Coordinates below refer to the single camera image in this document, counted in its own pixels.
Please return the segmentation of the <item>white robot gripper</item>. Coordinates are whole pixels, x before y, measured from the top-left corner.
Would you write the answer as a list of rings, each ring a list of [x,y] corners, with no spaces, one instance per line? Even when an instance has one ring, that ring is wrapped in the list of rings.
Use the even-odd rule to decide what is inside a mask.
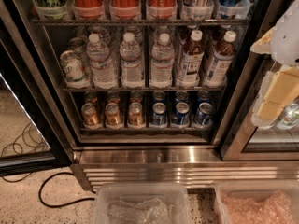
[[[251,122],[257,127],[270,126],[284,108],[299,96],[299,0],[294,0],[277,21],[250,51],[270,54],[283,64],[276,72],[268,71],[263,77],[253,106]]]

